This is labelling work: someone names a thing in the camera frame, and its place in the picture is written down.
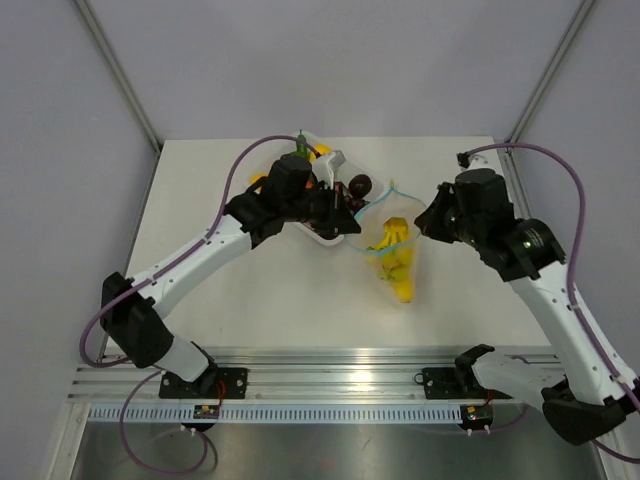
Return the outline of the clear zip bag teal zipper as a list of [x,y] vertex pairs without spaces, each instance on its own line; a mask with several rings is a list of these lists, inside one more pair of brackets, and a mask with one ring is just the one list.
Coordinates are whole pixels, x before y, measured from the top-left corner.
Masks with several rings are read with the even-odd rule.
[[361,232],[345,237],[364,259],[379,289],[399,304],[415,298],[421,233],[414,221],[425,209],[424,202],[390,183],[378,199],[356,213]]

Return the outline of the yellow banana toy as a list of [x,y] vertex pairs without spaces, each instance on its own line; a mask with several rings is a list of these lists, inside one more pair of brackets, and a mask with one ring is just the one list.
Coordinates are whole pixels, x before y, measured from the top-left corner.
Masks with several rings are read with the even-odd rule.
[[374,246],[368,248],[373,252],[391,252],[398,245],[405,245],[412,240],[409,223],[404,217],[391,217],[383,224],[383,237]]

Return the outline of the yellow lemon toy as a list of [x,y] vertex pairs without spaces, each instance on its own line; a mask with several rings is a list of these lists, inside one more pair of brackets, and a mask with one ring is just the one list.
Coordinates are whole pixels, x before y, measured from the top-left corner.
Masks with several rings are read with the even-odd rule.
[[412,279],[404,279],[391,283],[396,299],[400,303],[411,303],[415,295],[415,286]]
[[309,152],[309,161],[315,161],[319,156],[323,156],[332,151],[332,149],[324,144],[315,144],[313,150]]

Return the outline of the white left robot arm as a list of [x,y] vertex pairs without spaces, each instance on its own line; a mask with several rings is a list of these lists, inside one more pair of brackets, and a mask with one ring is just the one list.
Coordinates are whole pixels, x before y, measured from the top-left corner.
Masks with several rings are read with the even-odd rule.
[[222,376],[213,358],[174,335],[165,318],[219,268],[279,234],[288,222],[308,223],[324,235],[359,233],[335,180],[345,161],[339,150],[313,163],[294,154],[276,160],[266,176],[225,203],[199,237],[131,279],[109,276],[103,283],[102,329],[136,367],[173,375],[182,397],[220,392]]

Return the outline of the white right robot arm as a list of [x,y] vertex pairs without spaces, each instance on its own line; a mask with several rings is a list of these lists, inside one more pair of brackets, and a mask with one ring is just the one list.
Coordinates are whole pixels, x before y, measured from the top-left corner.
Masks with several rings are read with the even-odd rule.
[[454,361],[454,384],[466,396],[497,391],[540,411],[572,445],[621,425],[639,400],[639,377],[612,348],[577,291],[567,285],[566,255],[551,229],[516,217],[504,178],[470,169],[443,182],[415,220],[431,240],[472,247],[528,307],[560,361],[553,376],[480,344]]

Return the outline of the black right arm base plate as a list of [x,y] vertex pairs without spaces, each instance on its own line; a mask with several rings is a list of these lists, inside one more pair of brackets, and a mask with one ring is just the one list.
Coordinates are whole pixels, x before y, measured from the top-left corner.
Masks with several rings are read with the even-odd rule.
[[511,400],[511,397],[481,387],[463,387],[456,379],[453,367],[426,367],[413,375],[427,400]]

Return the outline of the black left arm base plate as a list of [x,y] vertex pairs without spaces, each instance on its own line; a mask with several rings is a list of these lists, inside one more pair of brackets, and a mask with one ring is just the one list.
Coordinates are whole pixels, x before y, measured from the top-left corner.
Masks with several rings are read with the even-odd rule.
[[216,367],[206,370],[193,382],[187,382],[167,372],[162,376],[159,397],[171,400],[245,399],[248,374],[246,368]]

